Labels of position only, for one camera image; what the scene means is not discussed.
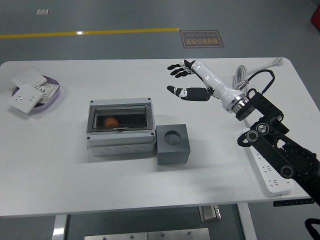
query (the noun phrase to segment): bolt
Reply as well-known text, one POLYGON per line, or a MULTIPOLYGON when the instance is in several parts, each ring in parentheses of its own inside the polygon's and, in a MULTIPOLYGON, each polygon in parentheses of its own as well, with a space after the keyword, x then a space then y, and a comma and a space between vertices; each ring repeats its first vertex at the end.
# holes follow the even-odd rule
POLYGON ((261 124, 258 126, 258 129, 257 129, 260 133, 262 134, 265 134, 267 132, 267 126, 264 125, 264 124, 261 124))

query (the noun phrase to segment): electrical box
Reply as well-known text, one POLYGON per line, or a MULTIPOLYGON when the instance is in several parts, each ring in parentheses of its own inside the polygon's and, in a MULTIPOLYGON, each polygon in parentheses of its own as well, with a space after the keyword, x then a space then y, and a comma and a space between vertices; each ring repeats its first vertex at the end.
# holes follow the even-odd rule
POLYGON ((157 140, 151 98, 90 101, 86 132, 95 156, 152 152, 157 140))

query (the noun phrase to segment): electrical outlet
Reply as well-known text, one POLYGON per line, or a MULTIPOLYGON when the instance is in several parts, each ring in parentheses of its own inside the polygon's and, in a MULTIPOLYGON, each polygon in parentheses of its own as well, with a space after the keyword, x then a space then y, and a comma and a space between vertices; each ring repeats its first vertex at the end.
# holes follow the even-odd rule
POLYGON ((17 85, 18 88, 21 88, 24 84, 27 84, 34 88, 47 82, 47 79, 40 73, 38 73, 36 70, 31 68, 28 71, 22 73, 21 75, 15 77, 11 81, 15 85, 17 85))
POLYGON ((20 111, 28 114, 39 102, 43 95, 43 92, 38 91, 27 84, 24 84, 12 96, 12 98, 10 98, 8 103, 19 109, 20 111))
POLYGON ((39 103, 46 104, 54 96, 54 94, 58 91, 59 85, 45 83, 42 86, 45 87, 45 90, 43 92, 44 96, 39 100, 39 103))
POLYGON ((34 87, 34 89, 36 89, 36 90, 38 90, 38 91, 40 91, 40 92, 45 93, 45 91, 46 91, 46 86, 45 86, 45 85, 36 86, 36 87, 34 87))
POLYGON ((245 150, 267 195, 282 197, 295 187, 292 179, 280 176, 253 146, 245 147, 245 150))

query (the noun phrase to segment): black cable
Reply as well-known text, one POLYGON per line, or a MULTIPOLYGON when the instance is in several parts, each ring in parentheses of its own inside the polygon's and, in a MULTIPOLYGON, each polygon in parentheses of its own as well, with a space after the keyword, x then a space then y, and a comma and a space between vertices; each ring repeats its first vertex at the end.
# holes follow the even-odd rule
POLYGON ((263 89, 263 91, 261 92, 261 94, 264 94, 270 87, 271 85, 274 83, 276 77, 275 77, 275 74, 273 71, 269 70, 269 69, 263 69, 263 70, 260 70, 260 71, 257 71, 255 72, 254 74, 251 75, 251 77, 248 78, 248 82, 253 79, 256 75, 260 74, 260 73, 264 73, 264 72, 267 72, 267 73, 270 73, 270 75, 272 76, 272 80, 267 84, 267 86, 263 89))
POLYGON ((251 100, 249 94, 250 94, 252 91, 254 91, 254 94, 257 93, 257 90, 256 90, 255 88, 250 88, 249 91, 246 93, 246 98, 249 99, 249 100, 251 100))
POLYGON ((308 230, 308 232, 310 233, 311 237, 314 240, 320 240, 320 235, 317 232, 317 230, 312 226, 312 224, 319 224, 320 225, 320 219, 308 218, 304 222, 304 225, 305 225, 306 229, 308 230))

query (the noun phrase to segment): electrical socket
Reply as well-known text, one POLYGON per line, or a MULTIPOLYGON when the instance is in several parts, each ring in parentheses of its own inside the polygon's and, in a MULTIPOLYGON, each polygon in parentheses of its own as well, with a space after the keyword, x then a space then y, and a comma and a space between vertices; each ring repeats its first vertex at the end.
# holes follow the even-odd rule
POLYGON ((34 89, 44 93, 46 91, 46 86, 43 86, 43 85, 36 86, 36 87, 34 87, 34 89))
POLYGON ((51 83, 45 83, 45 84, 43 84, 41 86, 45 87, 45 90, 43 92, 44 96, 39 100, 39 103, 40 104, 46 104, 54 96, 54 94, 56 94, 56 92, 59 89, 59 85, 51 84, 51 83))
POLYGON ((38 91, 27 84, 24 84, 12 96, 12 98, 10 98, 8 103, 19 109, 20 111, 28 114, 39 102, 43 95, 43 92, 38 91))
POLYGON ((245 147, 245 150, 267 195, 282 197, 295 187, 292 179, 280 176, 253 146, 245 147))

